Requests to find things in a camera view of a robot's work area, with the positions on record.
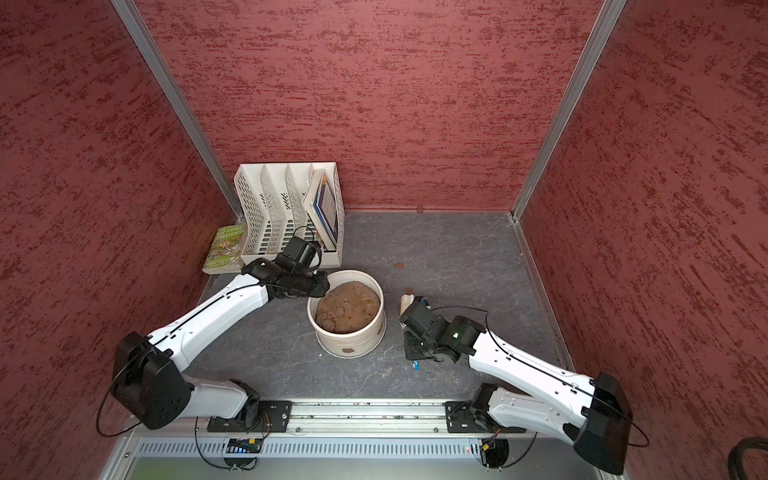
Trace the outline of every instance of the book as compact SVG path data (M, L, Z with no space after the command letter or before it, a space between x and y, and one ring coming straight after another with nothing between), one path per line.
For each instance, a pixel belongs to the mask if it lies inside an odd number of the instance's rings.
M239 273L243 267L240 254L245 246L247 227L245 223L221 227L210 245L208 257L203 265L203 273Z
M304 210L315 224L317 236L326 252L336 251L339 243L339 218L336 214L336 196L328 181L326 171L322 168L315 170L302 201Z

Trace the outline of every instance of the black hose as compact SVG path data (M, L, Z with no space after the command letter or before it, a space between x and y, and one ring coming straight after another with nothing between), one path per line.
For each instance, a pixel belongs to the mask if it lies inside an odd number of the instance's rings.
M730 480L749 480L744 471L744 452L750 449L768 451L768 439L747 437L739 442L728 454L728 476Z

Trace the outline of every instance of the white file organizer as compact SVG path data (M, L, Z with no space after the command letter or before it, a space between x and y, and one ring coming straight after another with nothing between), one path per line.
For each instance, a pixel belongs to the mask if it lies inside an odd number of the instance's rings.
M247 265L257 258L274 260L288 244L293 232L311 240L315 226L302 206L310 187L310 175L316 169L326 171L336 197L339 218L339 242L335 252L323 251L322 268L341 266L344 244L344 204L339 186L336 162L301 164L241 164L235 174L235 189L240 197L248 223L248 234L241 257Z

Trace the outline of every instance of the brown dough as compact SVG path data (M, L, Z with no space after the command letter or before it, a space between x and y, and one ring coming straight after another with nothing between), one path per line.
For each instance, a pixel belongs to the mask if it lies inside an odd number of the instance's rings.
M342 283L320 300L315 323L327 332L353 333L371 323L379 305L376 292L366 284Z

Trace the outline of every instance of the gray marble floor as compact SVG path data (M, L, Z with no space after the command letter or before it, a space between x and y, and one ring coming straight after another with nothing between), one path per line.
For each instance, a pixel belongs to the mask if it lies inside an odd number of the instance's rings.
M306 299L274 300L208 346L184 373L237 378L262 396L336 398L472 397L493 377L448 363L407 361L398 322L400 296L411 287L432 306L476 306L491 329L513 345L560 364L537 304L510 218L503 214L364 214L346 217L342 266L372 275L384 290L388 326L382 342L358 359L337 359L318 344ZM207 295L232 276L211 282ZM482 321L482 313L443 310Z

